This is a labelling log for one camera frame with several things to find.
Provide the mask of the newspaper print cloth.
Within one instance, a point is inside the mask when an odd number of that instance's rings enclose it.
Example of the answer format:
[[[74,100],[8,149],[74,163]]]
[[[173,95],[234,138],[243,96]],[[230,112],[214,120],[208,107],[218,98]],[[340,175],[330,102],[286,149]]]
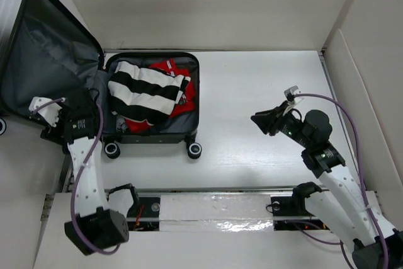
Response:
[[[118,117],[116,119],[116,131],[118,133],[125,133],[127,131],[128,127],[125,122],[125,119],[123,117]]]

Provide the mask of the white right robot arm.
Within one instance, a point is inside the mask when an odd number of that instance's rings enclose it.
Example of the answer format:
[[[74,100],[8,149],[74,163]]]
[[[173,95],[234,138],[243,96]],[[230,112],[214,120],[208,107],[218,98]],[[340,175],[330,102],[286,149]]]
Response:
[[[351,253],[355,267],[402,268],[402,231],[365,201],[346,161],[329,141],[332,125],[324,112],[311,110],[301,119],[283,102],[251,120],[263,134],[281,132],[302,146],[305,166],[334,197],[328,199],[314,182],[302,183],[293,189],[294,212],[308,212],[325,223]]]

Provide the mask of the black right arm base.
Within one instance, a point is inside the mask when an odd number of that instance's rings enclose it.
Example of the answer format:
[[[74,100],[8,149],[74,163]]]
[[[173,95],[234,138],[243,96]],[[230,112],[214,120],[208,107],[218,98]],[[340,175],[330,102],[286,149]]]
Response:
[[[323,190],[313,182],[299,184],[290,196],[272,196],[266,210],[273,215],[275,231],[316,231],[329,228],[305,208],[305,199]]]

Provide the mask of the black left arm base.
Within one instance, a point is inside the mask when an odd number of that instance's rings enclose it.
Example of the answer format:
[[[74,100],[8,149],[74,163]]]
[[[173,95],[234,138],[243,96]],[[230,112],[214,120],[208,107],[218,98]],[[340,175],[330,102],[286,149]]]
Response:
[[[106,190],[111,209],[123,214],[129,231],[159,231],[161,196],[139,194],[131,183]]]

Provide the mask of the black white striped shirt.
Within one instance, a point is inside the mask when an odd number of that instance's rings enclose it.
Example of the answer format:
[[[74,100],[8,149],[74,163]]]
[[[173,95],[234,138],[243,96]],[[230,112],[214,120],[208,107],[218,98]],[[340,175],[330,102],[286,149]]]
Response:
[[[190,82],[189,76],[173,76],[121,61],[108,82],[110,110],[134,122],[163,123]]]

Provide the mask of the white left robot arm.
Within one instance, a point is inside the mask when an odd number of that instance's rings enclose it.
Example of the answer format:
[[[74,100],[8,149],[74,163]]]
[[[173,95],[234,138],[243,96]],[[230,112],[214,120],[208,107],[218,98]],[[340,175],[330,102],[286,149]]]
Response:
[[[100,169],[103,111],[89,89],[80,89],[55,100],[32,99],[29,110],[49,126],[62,128],[62,138],[71,155],[74,183],[70,221],[65,235],[85,256],[115,254],[128,242],[127,216],[142,211],[136,188],[127,183],[106,191]]]

